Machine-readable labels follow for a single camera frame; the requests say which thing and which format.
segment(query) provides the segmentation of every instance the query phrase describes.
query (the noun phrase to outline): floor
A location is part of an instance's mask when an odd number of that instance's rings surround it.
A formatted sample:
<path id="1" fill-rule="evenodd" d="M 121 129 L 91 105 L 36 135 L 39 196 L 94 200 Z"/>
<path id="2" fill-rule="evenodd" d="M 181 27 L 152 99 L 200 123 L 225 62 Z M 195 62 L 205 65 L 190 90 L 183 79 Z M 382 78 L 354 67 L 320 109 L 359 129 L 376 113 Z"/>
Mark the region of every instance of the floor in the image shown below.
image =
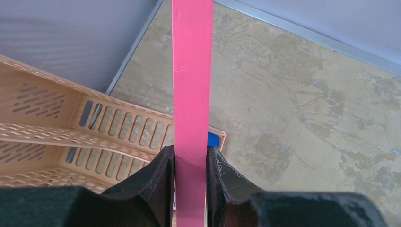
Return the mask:
<path id="1" fill-rule="evenodd" d="M 112 96 L 172 114 L 171 3 Z M 214 5 L 210 125 L 269 191 L 351 191 L 401 225 L 401 78 Z"/>

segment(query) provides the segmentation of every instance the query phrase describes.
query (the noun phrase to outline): basket slot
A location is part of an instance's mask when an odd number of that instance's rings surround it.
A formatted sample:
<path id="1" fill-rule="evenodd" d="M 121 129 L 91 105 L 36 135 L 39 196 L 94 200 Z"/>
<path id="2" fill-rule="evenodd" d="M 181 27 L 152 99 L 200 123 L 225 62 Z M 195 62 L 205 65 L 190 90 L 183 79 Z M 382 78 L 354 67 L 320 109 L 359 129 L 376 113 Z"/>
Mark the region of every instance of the basket slot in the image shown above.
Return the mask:
<path id="1" fill-rule="evenodd" d="M 117 109 L 114 113 L 113 120 L 109 129 L 109 136 L 114 137 L 119 135 L 122 130 L 122 124 L 124 123 L 125 114 L 122 110 Z"/>
<path id="2" fill-rule="evenodd" d="M 113 153 L 112 152 L 105 152 L 102 151 L 102 153 L 106 153 L 107 154 L 107 158 L 105 160 L 105 165 L 103 166 L 103 169 L 101 169 L 101 171 L 97 172 L 98 174 L 102 174 L 102 175 L 106 175 L 107 169 L 110 166 L 110 161 L 112 159 Z"/>
<path id="3" fill-rule="evenodd" d="M 120 156 L 118 157 L 117 165 L 116 165 L 116 167 L 115 167 L 115 169 L 114 169 L 112 178 L 117 179 L 117 174 L 118 174 L 118 171 L 120 170 L 121 164 L 122 164 L 122 157 L 124 157 L 124 156 L 123 156 L 123 155 L 120 155 Z"/>
<path id="4" fill-rule="evenodd" d="M 93 166 L 92 166 L 92 168 L 90 169 L 90 171 L 96 172 L 96 167 L 97 167 L 97 165 L 99 164 L 99 160 L 100 160 L 100 157 L 101 157 L 101 155 L 102 155 L 102 152 L 103 152 L 103 150 L 98 150 L 98 151 L 97 151 L 97 155 L 96 155 L 96 157 L 95 157 Z"/>
<path id="5" fill-rule="evenodd" d="M 145 162 L 144 162 L 144 161 L 141 161 L 141 162 L 139 163 L 139 169 L 142 169 L 142 168 L 144 167 L 144 165 L 145 165 Z"/>
<path id="6" fill-rule="evenodd" d="M 80 93 L 0 64 L 2 121 L 68 127 Z"/>
<path id="7" fill-rule="evenodd" d="M 103 120 L 103 118 L 104 118 L 104 115 L 105 115 L 105 112 L 106 112 L 106 108 L 103 106 L 103 105 L 101 105 L 101 104 L 97 104 L 97 105 L 95 105 L 95 107 L 94 107 L 94 111 L 93 111 L 93 115 L 92 115 L 92 117 L 91 117 L 91 119 L 90 119 L 90 122 L 89 122 L 89 128 L 92 130 L 92 131 L 96 131 L 96 132 L 98 132 L 99 131 L 99 128 L 100 128 L 100 125 L 101 125 L 101 123 L 102 123 L 102 120 Z"/>
<path id="8" fill-rule="evenodd" d="M 148 148 L 148 141 L 149 138 L 153 135 L 154 133 L 154 126 L 155 122 L 153 119 L 146 119 L 145 127 L 143 128 L 142 132 L 140 133 L 139 136 L 139 145 L 141 145 L 144 148 Z"/>
<path id="9" fill-rule="evenodd" d="M 164 134 L 165 124 L 164 122 L 157 122 L 155 126 L 156 127 L 153 130 L 153 135 L 151 137 L 149 147 L 151 149 L 161 149 L 159 144 L 163 142 L 162 136 Z"/>
<path id="10" fill-rule="evenodd" d="M 92 149 L 88 149 L 88 150 L 87 150 L 87 155 L 85 155 L 85 158 L 84 158 L 83 163 L 82 163 L 82 166 L 83 166 L 84 168 L 86 168 L 86 166 L 87 166 L 87 162 L 88 162 L 88 160 L 89 160 L 89 157 L 90 157 L 91 152 L 92 152 Z"/>
<path id="11" fill-rule="evenodd" d="M 156 126 L 159 122 L 153 122 L 152 124 L 152 128 L 150 128 L 150 134 L 148 137 L 148 140 L 146 141 L 146 147 L 150 147 L 150 144 L 152 143 L 153 139 L 155 138 L 155 134 L 156 134 Z"/>
<path id="12" fill-rule="evenodd" d="M 130 124 L 128 125 L 128 130 L 127 130 L 127 134 L 125 136 L 125 139 L 123 139 L 124 142 L 130 143 L 131 135 L 134 132 L 134 127 L 135 127 L 136 122 L 137 122 L 137 116 L 133 116 L 131 118 Z"/>
<path id="13" fill-rule="evenodd" d="M 133 164 L 134 164 L 134 159 L 130 158 L 128 161 L 127 169 L 125 170 L 124 178 L 127 178 L 130 176 L 130 172 L 131 172 Z"/>
<path id="14" fill-rule="evenodd" d="M 0 174 L 0 185 L 7 187 L 48 187 L 82 185 L 96 193 L 102 193 L 112 183 L 62 167 L 49 166 Z"/>
<path id="15" fill-rule="evenodd" d="M 141 115 L 136 115 L 134 118 L 134 125 L 132 128 L 130 128 L 129 131 L 129 138 L 128 138 L 128 142 L 130 144 L 133 144 L 134 146 L 138 146 L 139 144 L 136 142 L 138 138 L 141 137 L 141 127 L 142 124 L 144 122 L 144 119 Z"/>
<path id="16" fill-rule="evenodd" d="M 54 165 L 60 147 L 0 141 L 0 173 Z"/>
<path id="17" fill-rule="evenodd" d="M 63 78 L 57 77 L 53 74 L 50 74 L 48 72 L 36 69 L 30 65 L 18 62 L 14 59 L 8 58 L 6 56 L 0 55 L 0 73 L 6 72 L 9 73 L 12 71 L 13 73 L 18 72 L 18 73 L 25 73 L 28 74 L 31 78 L 40 78 L 42 80 L 49 81 L 53 84 L 56 84 L 60 87 L 66 88 L 70 91 L 74 92 L 79 92 L 87 96 L 92 96 L 101 100 L 106 100 L 110 103 L 115 103 L 117 105 L 125 106 L 127 108 L 136 108 L 137 106 L 124 102 L 122 100 L 119 100 L 117 98 L 113 98 L 111 96 L 105 95 L 103 93 L 97 92 L 95 90 L 92 90 L 90 88 L 84 87 L 82 85 L 76 84 L 74 82 L 65 80 Z M 156 114 L 159 114 L 161 116 L 167 116 L 162 113 L 155 112 Z"/>
<path id="18" fill-rule="evenodd" d="M 105 108 L 105 113 L 103 114 L 103 118 L 99 118 L 99 119 L 102 119 L 100 121 L 100 126 L 99 126 L 99 132 L 100 133 L 108 135 L 108 132 L 110 130 L 110 125 L 111 125 L 111 123 L 113 121 L 113 116 L 115 114 L 114 110 L 115 109 L 113 109 L 110 106 L 107 106 Z"/>
<path id="19" fill-rule="evenodd" d="M 122 127 L 118 132 L 118 138 L 127 142 L 130 137 L 129 131 L 132 130 L 134 123 L 135 119 L 132 118 L 132 113 L 127 112 L 124 116 Z"/>
<path id="20" fill-rule="evenodd" d="M 0 122 L 0 140 L 104 149 L 135 157 L 145 162 L 150 162 L 154 157 L 154 155 L 150 153 L 122 146 L 99 137 L 90 136 L 77 130 L 21 123 Z"/>
<path id="21" fill-rule="evenodd" d="M 174 144 L 174 127 L 172 124 L 168 125 L 166 135 L 163 139 L 163 147 Z"/>
<path id="22" fill-rule="evenodd" d="M 164 124 L 163 129 L 162 129 L 162 135 L 160 137 L 159 143 L 157 144 L 157 148 L 161 149 L 163 146 L 163 141 L 166 138 L 167 135 L 167 127 L 168 125 Z"/>
<path id="23" fill-rule="evenodd" d="M 72 163 L 77 163 L 78 157 L 81 154 L 82 148 L 77 148 L 77 151 L 75 152 L 74 158 L 72 159 Z"/>
<path id="24" fill-rule="evenodd" d="M 140 141 L 141 141 L 141 139 L 143 137 L 143 132 L 145 130 L 145 126 L 146 126 L 147 122 L 148 122 L 148 119 L 142 118 L 142 123 L 141 123 L 141 125 L 139 127 L 139 131 L 138 131 L 138 135 L 137 135 L 137 139 L 135 140 L 135 143 L 138 143 L 138 144 L 140 143 Z"/>
<path id="25" fill-rule="evenodd" d="M 93 116 L 93 102 L 92 101 L 87 101 L 83 110 L 83 113 L 80 117 L 79 120 L 79 125 L 82 127 L 85 127 L 88 124 L 88 121 L 90 121 L 90 119 Z"/>

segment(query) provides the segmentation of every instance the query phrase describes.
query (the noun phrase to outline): pink plastic strip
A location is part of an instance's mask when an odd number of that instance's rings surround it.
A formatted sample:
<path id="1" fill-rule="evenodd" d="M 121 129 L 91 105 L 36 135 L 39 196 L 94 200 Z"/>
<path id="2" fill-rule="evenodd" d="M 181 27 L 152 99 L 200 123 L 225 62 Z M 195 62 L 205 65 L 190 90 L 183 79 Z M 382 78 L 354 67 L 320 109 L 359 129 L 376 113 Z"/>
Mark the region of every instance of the pink plastic strip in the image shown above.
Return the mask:
<path id="1" fill-rule="evenodd" d="M 172 0 L 178 227 L 204 222 L 212 0 Z"/>

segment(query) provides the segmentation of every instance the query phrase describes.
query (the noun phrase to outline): stained floor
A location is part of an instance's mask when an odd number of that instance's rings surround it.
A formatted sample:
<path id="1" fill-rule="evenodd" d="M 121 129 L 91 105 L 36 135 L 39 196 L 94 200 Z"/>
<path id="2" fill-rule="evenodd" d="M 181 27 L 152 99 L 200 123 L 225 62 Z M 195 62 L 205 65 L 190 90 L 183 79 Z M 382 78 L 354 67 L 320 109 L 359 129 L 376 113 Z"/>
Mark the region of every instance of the stained floor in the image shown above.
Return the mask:
<path id="1" fill-rule="evenodd" d="M 112 96 L 172 114 L 164 1 Z M 401 225 L 401 78 L 214 5 L 210 125 L 265 190 L 365 194 Z"/>

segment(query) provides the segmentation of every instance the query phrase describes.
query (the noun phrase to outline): blue object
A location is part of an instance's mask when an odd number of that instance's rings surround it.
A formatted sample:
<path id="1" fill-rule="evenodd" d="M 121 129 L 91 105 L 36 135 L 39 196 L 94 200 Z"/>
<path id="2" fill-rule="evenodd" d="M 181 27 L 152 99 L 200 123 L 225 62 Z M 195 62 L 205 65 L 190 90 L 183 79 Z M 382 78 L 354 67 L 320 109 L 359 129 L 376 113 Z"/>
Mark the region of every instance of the blue object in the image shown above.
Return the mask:
<path id="1" fill-rule="evenodd" d="M 217 135 L 215 135 L 211 132 L 208 132 L 208 145 L 209 146 L 219 146 L 220 138 Z"/>

